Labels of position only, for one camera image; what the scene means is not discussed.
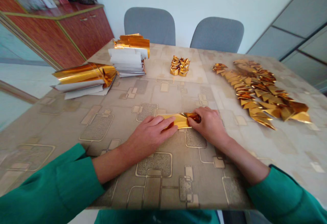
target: green sleeve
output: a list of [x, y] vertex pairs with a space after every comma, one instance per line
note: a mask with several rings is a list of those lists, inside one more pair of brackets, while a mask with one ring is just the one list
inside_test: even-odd
[[247, 191], [255, 207], [272, 223], [327, 223], [327, 211], [291, 176], [274, 165]]
[[104, 193], [80, 144], [0, 198], [1, 223], [68, 223]]

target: chair backrest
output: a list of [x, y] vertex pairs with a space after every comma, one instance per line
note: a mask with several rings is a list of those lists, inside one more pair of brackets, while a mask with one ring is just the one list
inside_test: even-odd
[[176, 45], [173, 16], [163, 9], [130, 8], [124, 17], [125, 34], [140, 33], [151, 43]]
[[208, 17], [198, 23], [190, 47], [237, 53], [243, 34], [244, 26], [237, 20]]

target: right hand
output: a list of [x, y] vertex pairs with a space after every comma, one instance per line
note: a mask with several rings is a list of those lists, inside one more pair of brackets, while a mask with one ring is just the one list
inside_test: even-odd
[[196, 123], [192, 118], [188, 118], [189, 124], [215, 147], [220, 149], [232, 140], [227, 134], [217, 110], [211, 110], [206, 106], [199, 107], [193, 112], [201, 117], [201, 122]]

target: table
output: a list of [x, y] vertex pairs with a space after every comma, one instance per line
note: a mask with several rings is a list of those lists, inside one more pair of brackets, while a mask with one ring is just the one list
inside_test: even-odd
[[[89, 61], [109, 63], [109, 42]], [[147, 74], [117, 78], [106, 96], [65, 101], [52, 90], [1, 134], [0, 195], [81, 143], [90, 156], [128, 139], [148, 115], [219, 109], [228, 134], [265, 164], [275, 164], [327, 205], [327, 98], [274, 58], [151, 44]], [[172, 76], [172, 56], [189, 58], [186, 77]], [[273, 72], [276, 85], [309, 106], [314, 124], [274, 119], [268, 129], [242, 109], [234, 89], [212, 71], [248, 58]], [[156, 153], [105, 185], [92, 208], [249, 209], [236, 167], [193, 129], [181, 129]]]

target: hand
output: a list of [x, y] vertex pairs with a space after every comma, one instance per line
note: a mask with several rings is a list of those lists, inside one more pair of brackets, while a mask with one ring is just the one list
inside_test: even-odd
[[135, 160], [139, 162], [143, 158], [154, 153], [166, 139], [171, 137], [177, 131], [177, 125], [164, 130], [175, 119], [175, 117], [164, 119], [162, 116], [148, 116], [139, 126], [137, 126], [135, 131], [123, 145], [128, 147], [128, 151], [133, 152], [136, 157]]
[[201, 117], [201, 122], [196, 123], [192, 118], [188, 118], [188, 122], [207, 141], [218, 149], [221, 149], [221, 147], [231, 141], [231, 137], [227, 134], [217, 110], [211, 110], [206, 106], [199, 107], [193, 112]]

